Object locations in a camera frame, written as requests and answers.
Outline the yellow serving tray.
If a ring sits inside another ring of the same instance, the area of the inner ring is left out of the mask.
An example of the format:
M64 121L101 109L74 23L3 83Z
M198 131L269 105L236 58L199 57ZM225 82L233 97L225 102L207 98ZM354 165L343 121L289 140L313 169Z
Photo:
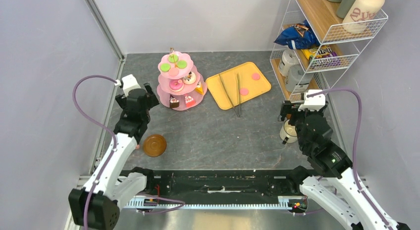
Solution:
M260 80L252 79L252 74L255 72L261 75ZM270 82L266 79L266 77L262 74L260 69L253 62L245 62L236 67L230 68L226 71L221 72L221 75L226 85L227 92L235 106L238 105L237 90L236 90L236 74L237 73L240 76L241 88L249 89L249 94L247 96L241 95L241 104L270 91L271 89ZM222 88L218 75L219 73L207 78L206 84L207 84L208 90L210 91L218 107L222 110L228 110L228 109L231 109L231 105Z

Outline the pink frosted donut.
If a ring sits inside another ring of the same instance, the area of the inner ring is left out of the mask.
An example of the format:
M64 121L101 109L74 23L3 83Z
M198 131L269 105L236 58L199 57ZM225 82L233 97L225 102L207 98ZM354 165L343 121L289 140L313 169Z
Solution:
M183 80L182 79L177 79L177 80L172 79L169 82L169 88L173 92L179 92L179 91L181 91L184 88L184 85L185 84L183 83Z

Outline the white jar upper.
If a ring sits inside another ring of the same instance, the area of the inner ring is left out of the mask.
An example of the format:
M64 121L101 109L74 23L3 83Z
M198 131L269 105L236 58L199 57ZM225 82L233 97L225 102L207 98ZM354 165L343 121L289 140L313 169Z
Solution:
M291 49L286 49L283 51L280 63L279 71L283 77L288 76L288 72L292 66L300 64L295 52Z

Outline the blue snack bag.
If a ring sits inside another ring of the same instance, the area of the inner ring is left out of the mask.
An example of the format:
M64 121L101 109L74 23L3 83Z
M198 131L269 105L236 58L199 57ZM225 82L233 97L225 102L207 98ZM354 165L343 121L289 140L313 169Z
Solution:
M303 50L320 46L320 42L307 20L284 29L275 39L274 43L287 46L292 50Z

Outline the metal serving tongs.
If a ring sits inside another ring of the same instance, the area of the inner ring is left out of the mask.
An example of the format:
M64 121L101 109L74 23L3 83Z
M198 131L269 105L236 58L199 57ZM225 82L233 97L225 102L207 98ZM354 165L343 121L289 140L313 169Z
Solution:
M223 90L224 90L224 92L227 96L227 99L228 99L230 105L231 105L231 108L233 109L233 111L235 112L237 117L241 117L241 113L242 113L241 94L240 94L241 86L240 86L240 76L239 76L239 74L238 73L236 74L236 90L237 90L237 100L238 100L238 105L237 106L235 106L233 104L233 101L232 101L232 99L230 98L230 96L227 92L226 85L224 83L224 80L223 80L223 77L222 77L221 73L218 76L219 76L222 88L223 88Z

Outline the white chocolate-drizzle donut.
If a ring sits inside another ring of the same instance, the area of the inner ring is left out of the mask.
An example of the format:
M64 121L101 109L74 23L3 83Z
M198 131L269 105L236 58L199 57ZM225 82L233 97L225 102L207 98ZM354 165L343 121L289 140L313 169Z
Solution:
M190 84L193 84L193 83L195 83L195 82L196 82L196 80L197 80L197 76L196 76L196 74L195 74L194 72L190 71L190 72L188 73L188 75L186 75L186 76L184 76L184 77L182 78L182 80L183 80L183 83L184 83L184 84L186 84L186 85L190 85Z

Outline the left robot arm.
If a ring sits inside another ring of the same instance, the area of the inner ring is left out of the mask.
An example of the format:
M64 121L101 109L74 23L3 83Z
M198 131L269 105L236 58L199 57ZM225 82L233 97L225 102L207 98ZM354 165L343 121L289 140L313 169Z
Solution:
M137 193L151 194L156 186L154 179L138 172L129 174L122 183L117 180L148 128L150 109L159 101L149 83L118 101L123 111L111 132L112 142L104 159L83 187L72 189L68 196L75 224L86 230L114 229L121 209Z

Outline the chocolate cake slice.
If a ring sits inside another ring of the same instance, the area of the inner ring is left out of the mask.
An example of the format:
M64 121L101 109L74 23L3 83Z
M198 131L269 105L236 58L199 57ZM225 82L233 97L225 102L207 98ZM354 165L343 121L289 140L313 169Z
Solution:
M180 106L180 101L174 97L173 95L170 95L169 97L169 107L171 109L178 108Z

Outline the pink three-tier cake stand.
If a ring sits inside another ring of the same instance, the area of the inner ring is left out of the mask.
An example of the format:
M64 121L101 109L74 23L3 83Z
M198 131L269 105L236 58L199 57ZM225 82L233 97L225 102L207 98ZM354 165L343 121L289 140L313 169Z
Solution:
M185 111L202 102L207 85L188 53L170 48L161 58L158 70L157 94L162 105Z

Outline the yellow candy bag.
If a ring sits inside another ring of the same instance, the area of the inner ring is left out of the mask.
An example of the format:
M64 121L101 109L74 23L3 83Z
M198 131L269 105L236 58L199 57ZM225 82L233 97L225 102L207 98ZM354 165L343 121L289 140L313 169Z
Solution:
M324 45L320 48L302 49L301 52L308 60L308 63L312 63L313 66L340 64L337 53L330 45Z

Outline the yellow cake slice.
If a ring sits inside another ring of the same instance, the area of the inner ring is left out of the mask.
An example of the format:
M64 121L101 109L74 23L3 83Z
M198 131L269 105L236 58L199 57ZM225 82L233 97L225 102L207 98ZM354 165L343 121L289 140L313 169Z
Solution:
M199 93L200 95L204 95L204 88L203 84L199 81L196 85L195 91Z

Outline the cream labelled bottle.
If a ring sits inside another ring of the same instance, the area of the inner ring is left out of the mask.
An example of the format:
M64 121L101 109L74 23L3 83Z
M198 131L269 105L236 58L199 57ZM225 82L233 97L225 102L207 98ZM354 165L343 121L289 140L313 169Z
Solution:
M343 19L343 29L351 34L362 33L384 3L385 0L355 0Z

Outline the red strawberry cake slice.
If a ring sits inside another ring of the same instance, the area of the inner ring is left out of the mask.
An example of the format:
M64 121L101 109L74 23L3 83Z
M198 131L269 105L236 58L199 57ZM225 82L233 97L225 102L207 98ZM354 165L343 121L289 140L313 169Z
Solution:
M188 94L184 96L184 100L187 109L193 107L196 104L196 100Z

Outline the grey jar lower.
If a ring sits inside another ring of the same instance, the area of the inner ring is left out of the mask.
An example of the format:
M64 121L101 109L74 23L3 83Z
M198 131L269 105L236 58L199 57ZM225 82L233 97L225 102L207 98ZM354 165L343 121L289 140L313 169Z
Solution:
M290 67L285 79L286 90L290 93L305 92L312 81L314 74L305 73L300 65Z

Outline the pink macaron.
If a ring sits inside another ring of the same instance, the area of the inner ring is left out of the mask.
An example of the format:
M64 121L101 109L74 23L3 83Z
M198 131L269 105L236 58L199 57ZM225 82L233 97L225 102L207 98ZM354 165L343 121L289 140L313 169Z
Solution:
M260 78L261 78L261 75L259 73L255 72L255 73L252 74L252 79L253 80L260 80Z
M247 89L247 88L240 88L239 93L242 96L247 96L249 94L249 89Z
M172 67L172 68L168 71L168 74L169 74L171 77L177 76L177 75L179 74L179 68L177 68L177 67Z

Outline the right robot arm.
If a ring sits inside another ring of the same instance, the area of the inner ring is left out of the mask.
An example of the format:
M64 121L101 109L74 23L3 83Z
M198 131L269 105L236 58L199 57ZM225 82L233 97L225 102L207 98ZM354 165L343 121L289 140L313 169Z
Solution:
M313 199L347 230L408 230L405 223L392 219L374 200L346 152L331 140L333 130L323 116L327 104L310 111L285 101L279 120L287 119L296 130L300 151L307 156L317 175L325 178L342 195L329 192L303 166L289 172L286 189L293 195Z

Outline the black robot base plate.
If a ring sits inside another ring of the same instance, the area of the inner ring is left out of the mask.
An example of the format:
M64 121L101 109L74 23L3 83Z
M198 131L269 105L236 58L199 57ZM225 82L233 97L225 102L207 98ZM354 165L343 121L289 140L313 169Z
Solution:
M301 197L298 181L315 175L298 166L292 170L151 170L135 167L120 175L142 173L144 193L158 195L160 203L187 205L275 204L279 196Z

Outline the grey-green bottle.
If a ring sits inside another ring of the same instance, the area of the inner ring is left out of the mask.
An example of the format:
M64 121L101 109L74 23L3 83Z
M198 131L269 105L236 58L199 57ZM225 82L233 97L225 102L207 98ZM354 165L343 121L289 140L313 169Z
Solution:
M353 6L355 0L342 0L339 7L336 10L336 16L344 19L350 8Z

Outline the beige mug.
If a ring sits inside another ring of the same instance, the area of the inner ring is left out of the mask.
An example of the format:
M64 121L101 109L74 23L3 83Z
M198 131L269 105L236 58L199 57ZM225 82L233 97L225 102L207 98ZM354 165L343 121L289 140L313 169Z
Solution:
M282 144L295 143L298 140L296 128L289 123L289 119L284 121L284 124L279 132Z

